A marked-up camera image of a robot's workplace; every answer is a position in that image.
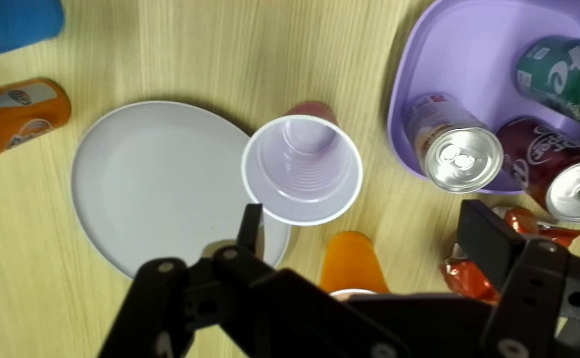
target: purple tray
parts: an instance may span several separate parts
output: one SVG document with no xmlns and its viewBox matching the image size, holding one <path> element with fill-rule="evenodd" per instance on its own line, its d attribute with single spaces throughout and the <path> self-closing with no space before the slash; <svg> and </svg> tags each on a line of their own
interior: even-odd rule
<svg viewBox="0 0 580 358">
<path fill-rule="evenodd" d="M 423 177 L 403 131 L 407 105 L 431 91 L 453 93 L 489 129 L 537 115 L 580 141 L 580 121 L 523 97 L 513 81 L 519 55 L 539 37 L 580 37 L 580 0 L 437 0 L 411 29 L 396 75 L 388 137 L 396 157 Z M 501 173 L 481 193 L 517 195 Z"/>
</svg>

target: soda can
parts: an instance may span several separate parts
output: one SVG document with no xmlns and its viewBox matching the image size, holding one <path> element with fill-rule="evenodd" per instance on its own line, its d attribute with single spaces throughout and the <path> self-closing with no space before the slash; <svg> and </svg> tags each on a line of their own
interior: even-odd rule
<svg viewBox="0 0 580 358">
<path fill-rule="evenodd" d="M 503 167 L 499 139 L 451 95 L 419 97 L 405 131 L 423 173 L 445 191 L 479 191 Z"/>
<path fill-rule="evenodd" d="M 554 218 L 580 222 L 580 143 L 535 117 L 501 127 L 505 171 Z"/>
<path fill-rule="evenodd" d="M 527 97 L 580 121 L 580 39 L 535 41 L 517 63 L 517 85 Z"/>
<path fill-rule="evenodd" d="M 0 87 L 0 153 L 68 123 L 70 97 L 50 79 Z"/>
</svg>

